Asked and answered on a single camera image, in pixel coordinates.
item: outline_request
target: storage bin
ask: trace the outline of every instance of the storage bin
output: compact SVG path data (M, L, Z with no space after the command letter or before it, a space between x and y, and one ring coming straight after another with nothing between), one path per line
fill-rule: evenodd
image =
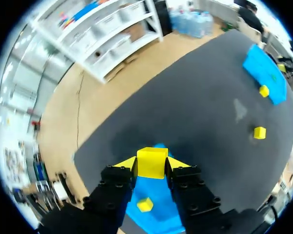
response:
M119 16L119 10L104 17L103 19L95 23L95 27L99 29L103 34L109 34L122 25L121 17Z
M120 7L120 15L123 20L130 21L134 20L146 13L145 7L143 5L143 0L138 1L134 4L124 4Z
M75 35L68 36L64 43L78 54L85 53L97 41L91 27L84 32L77 32Z
M92 66L93 70L95 70L97 73L100 73L105 71L114 62L114 59L109 50L107 50L104 54L100 52L101 55L99 57L96 57L96 53L97 52L90 56L88 62Z
M116 43L111 48L111 53L114 56L124 55L131 47L129 34L119 34L115 37Z

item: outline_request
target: robotic arm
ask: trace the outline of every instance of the robotic arm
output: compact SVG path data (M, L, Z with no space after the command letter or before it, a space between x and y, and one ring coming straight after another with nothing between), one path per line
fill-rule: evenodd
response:
M99 185L83 198L84 209L66 204L52 210L41 220L42 234L115 234L121 227L127 203L138 176L139 157L130 158L101 171ZM264 233L269 224L255 210L223 214L221 199L214 196L200 178L197 166L188 166L166 157L165 175L181 222L188 234L249 234Z

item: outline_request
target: person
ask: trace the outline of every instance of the person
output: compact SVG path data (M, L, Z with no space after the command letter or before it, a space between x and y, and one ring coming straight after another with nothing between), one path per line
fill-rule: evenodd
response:
M262 34L262 42L266 42L266 38L263 36L265 29L256 16L257 7L253 3L249 3L246 8L240 7L238 13L245 23Z

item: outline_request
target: water bottle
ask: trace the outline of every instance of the water bottle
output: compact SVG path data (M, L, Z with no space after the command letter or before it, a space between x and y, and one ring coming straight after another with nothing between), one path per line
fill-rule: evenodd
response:
M204 18L205 18L205 35L212 35L213 34L213 16L210 15L208 11L204 12Z
M182 34L186 34L188 32L188 15L184 12L184 10L180 10L177 31Z
M171 27L173 30L177 30L178 22L179 22L180 13L178 10L170 10L169 17L171 22Z
M201 38L204 35L204 19L200 13L193 13L191 25L191 36Z

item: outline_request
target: wooden floor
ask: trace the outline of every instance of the wooden floor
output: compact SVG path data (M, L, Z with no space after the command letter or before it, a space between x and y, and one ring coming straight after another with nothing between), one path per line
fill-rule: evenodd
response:
M73 65L48 102L38 134L41 156L50 179L56 178L56 172L65 171L74 195L80 200L88 195L72 161L77 148L118 106L155 75L222 33L218 24L214 24L212 36L202 39L171 33L163 42L153 42L138 51L138 59L106 85L101 85L83 73L78 65Z

